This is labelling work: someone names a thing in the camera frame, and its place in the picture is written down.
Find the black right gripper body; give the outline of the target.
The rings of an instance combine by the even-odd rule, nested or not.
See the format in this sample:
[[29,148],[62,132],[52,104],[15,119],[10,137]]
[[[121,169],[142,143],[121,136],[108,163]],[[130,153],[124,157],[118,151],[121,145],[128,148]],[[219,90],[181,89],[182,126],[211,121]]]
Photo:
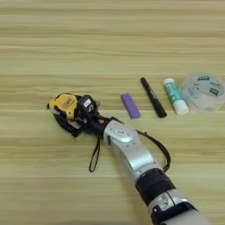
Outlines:
[[104,135],[105,128],[112,120],[112,118],[104,117],[100,115],[99,112],[95,112],[90,116],[85,116],[84,114],[79,113],[76,116],[75,122],[88,134],[102,137]]

